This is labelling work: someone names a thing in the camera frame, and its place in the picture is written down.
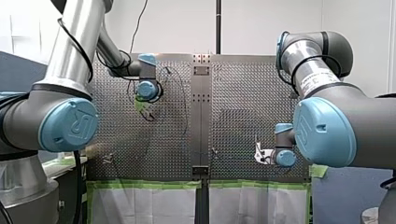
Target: vertical metal pole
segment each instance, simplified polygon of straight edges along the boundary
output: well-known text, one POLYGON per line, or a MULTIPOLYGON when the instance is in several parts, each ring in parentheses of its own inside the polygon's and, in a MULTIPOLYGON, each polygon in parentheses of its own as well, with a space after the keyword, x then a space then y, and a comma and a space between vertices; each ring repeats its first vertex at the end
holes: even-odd
POLYGON ((216 54, 221 54, 221 0, 216 0, 216 54))
POLYGON ((202 182, 196 190, 195 224, 209 223, 208 147, 211 122, 210 55, 193 55, 191 77, 191 131, 193 180, 202 182))

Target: metal pegboard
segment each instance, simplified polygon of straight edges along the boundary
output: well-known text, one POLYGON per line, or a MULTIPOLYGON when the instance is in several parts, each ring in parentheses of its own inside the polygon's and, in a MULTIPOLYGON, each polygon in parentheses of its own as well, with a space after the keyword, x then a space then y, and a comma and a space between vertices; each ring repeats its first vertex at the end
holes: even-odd
POLYGON ((92 94, 100 124, 88 147, 90 180, 135 178, 191 180, 191 55, 157 55, 163 98, 153 122, 134 108, 134 84, 94 64, 92 94))
POLYGON ((275 126, 291 122, 296 100, 276 73, 273 56, 214 55, 210 178, 305 182, 309 168, 298 153, 291 169, 255 162, 255 138, 274 148, 275 126))

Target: metal bracket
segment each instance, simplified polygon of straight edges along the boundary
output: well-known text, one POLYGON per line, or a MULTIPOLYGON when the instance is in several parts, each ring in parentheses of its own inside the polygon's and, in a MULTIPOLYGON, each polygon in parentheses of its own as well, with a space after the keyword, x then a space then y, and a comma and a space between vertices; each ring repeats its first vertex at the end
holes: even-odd
POLYGON ((209 66, 194 66, 195 76, 209 76, 209 66))
POLYGON ((274 152, 274 149, 262 149, 262 143, 256 141, 256 154, 254 154, 254 159, 256 160, 256 162, 264 165, 274 165, 274 152))
POLYGON ((192 166, 192 179, 193 180, 203 180, 207 179, 209 175, 208 166, 192 166))
POLYGON ((210 54, 193 54, 194 63, 210 64, 210 54))

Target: white wall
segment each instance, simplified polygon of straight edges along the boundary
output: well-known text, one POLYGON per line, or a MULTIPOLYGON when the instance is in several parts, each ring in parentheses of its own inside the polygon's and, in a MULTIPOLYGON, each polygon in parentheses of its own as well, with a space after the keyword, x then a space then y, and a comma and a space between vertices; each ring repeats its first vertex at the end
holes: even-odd
POLYGON ((389 79, 393 0, 324 0, 324 30, 344 35, 352 45, 354 65, 346 78, 369 96, 392 91, 389 79))
POLYGON ((389 55, 389 92, 396 92, 396 0, 392 0, 389 55))
POLYGON ((223 0, 222 52, 275 55, 283 31, 321 29, 319 0, 223 0))
MULTIPOLYGON (((145 0, 117 0, 106 28, 120 49, 128 50, 145 0)), ((148 0, 134 52, 208 53, 215 51, 213 0, 148 0)))
POLYGON ((47 63, 60 17, 50 0, 0 0, 0 50, 47 63))

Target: black cable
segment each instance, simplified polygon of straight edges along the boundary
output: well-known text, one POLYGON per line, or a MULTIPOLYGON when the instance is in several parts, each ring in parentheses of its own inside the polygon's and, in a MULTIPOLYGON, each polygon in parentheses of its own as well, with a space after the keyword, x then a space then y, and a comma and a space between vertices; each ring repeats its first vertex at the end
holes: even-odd
POLYGON ((78 151, 73 152, 76 161, 76 170, 77 170, 77 201, 76 201, 76 210, 73 218, 73 224, 79 223, 79 217, 81 215, 81 207, 82 207, 82 168, 81 168, 81 160, 78 151))
POLYGON ((265 164, 271 165, 271 163, 270 163, 271 162, 271 157, 267 156, 267 157, 264 157, 262 159, 261 159, 261 161, 265 162, 265 164))
POLYGON ((148 116, 146 116, 142 111, 139 111, 139 113, 142 116, 142 118, 148 122, 153 122, 157 120, 150 112, 148 112, 148 116))
POLYGON ((292 170, 292 166, 291 167, 277 166, 277 168, 279 168, 279 169, 277 170, 275 175, 287 175, 292 170))
POLYGON ((384 182, 381 183, 381 185, 379 187, 381 187, 381 189, 389 189, 389 185, 393 184, 396 182, 396 177, 393 177, 389 180, 386 180, 384 182))
POLYGON ((283 41, 285 38, 285 35, 288 35, 289 32, 285 31, 282 33, 282 35, 279 38, 279 43, 277 44, 277 54, 276 54, 276 71, 277 71, 277 75, 279 76, 279 78, 286 84, 288 85, 292 85, 291 82, 287 81, 281 74, 280 74, 280 70, 282 69, 281 66, 281 57, 280 54, 282 52, 282 48, 283 48, 283 41))
POLYGON ((131 93, 130 93, 130 89, 131 89, 131 83, 134 84, 134 80, 129 80, 128 82, 128 86, 126 88, 126 95, 128 96, 128 100, 131 104, 134 104, 134 101, 131 98, 131 93))
POLYGON ((342 68, 341 68, 341 64, 332 56, 330 55, 315 55, 315 56, 311 56, 311 57, 307 57, 302 59, 299 63, 297 63, 297 65, 294 67, 293 72, 291 73, 291 77, 290 77, 290 82, 291 82, 291 86, 293 87, 293 90, 295 91, 295 93, 297 95, 299 95, 299 93, 297 92, 296 89, 296 85, 295 85, 295 81, 294 78, 296 76, 297 70, 301 67, 301 65, 303 65, 304 63, 307 63, 313 59, 316 58, 322 58, 322 59, 330 59, 332 61, 335 62, 335 65, 337 65, 337 69, 338 69, 338 73, 336 74, 337 77, 341 77, 341 73, 342 73, 342 68))
POLYGON ((189 129, 189 118, 188 118, 188 114, 187 114, 187 99, 186 99, 186 90, 184 89, 184 84, 183 84, 183 79, 181 77, 181 74, 176 70, 176 68, 171 67, 171 66, 166 66, 163 69, 166 70, 167 74, 170 76, 172 76, 173 74, 176 74, 179 80, 179 87, 181 88, 182 94, 183 94, 183 106, 184 106, 184 113, 186 115, 186 126, 184 128, 184 132, 183 134, 186 134, 187 130, 189 129))
POLYGON ((376 96, 375 98, 396 98, 396 93, 389 93, 384 95, 376 96))
POLYGON ((75 45, 77 46, 78 52, 81 54, 81 56, 84 58, 85 62, 87 63, 88 69, 90 70, 90 77, 88 78, 88 82, 91 82, 93 79, 93 67, 92 67, 92 62, 90 60, 90 57, 88 57, 84 48, 78 43, 78 41, 70 34, 70 32, 64 26, 64 22, 62 21, 62 18, 58 19, 58 23, 62 27, 64 32, 70 37, 70 39, 72 39, 73 43, 75 43, 75 45))
POLYGON ((0 212, 4 217, 4 220, 6 221, 7 224, 14 224, 12 221, 11 216, 9 215, 9 212, 7 209, 4 207, 4 205, 0 202, 0 212))
POLYGON ((132 49, 134 48, 134 37, 136 36, 137 31, 139 30, 140 20, 142 19, 143 13, 145 13, 148 2, 149 2, 149 0, 146 0, 145 5, 143 6, 143 9, 140 12, 139 18, 137 19, 137 25, 136 25, 136 29, 134 30, 134 35, 132 37, 132 43, 131 43, 131 49, 129 50, 129 53, 132 53, 132 49))
POLYGON ((13 95, 12 97, 8 97, 6 101, 0 101, 0 110, 5 108, 8 105, 15 104, 20 100, 27 99, 28 96, 29 96, 29 93, 17 94, 17 95, 13 95))
MULTIPOLYGON (((164 79, 164 81, 162 81, 162 80, 160 80, 161 82, 162 82, 162 84, 163 84, 163 90, 165 90, 165 88, 167 88, 167 86, 168 86, 168 80, 169 80, 169 77, 170 77, 170 75, 172 74, 171 73, 171 71, 169 70, 169 68, 168 67, 163 67, 163 68, 161 68, 161 70, 160 70, 160 72, 158 73, 159 74, 159 77, 161 78, 161 77, 165 77, 165 79, 164 79), (168 76, 166 76, 166 75, 163 75, 163 71, 165 71, 166 70, 166 73, 168 74, 168 76)), ((167 98, 166 98, 166 95, 163 97, 163 107, 162 107, 162 110, 161 110, 161 117, 163 118, 162 119, 162 121, 161 121, 161 125, 163 125, 163 122, 165 121, 165 118, 166 118, 166 116, 167 116, 167 110, 166 110, 166 107, 167 107, 167 98)))

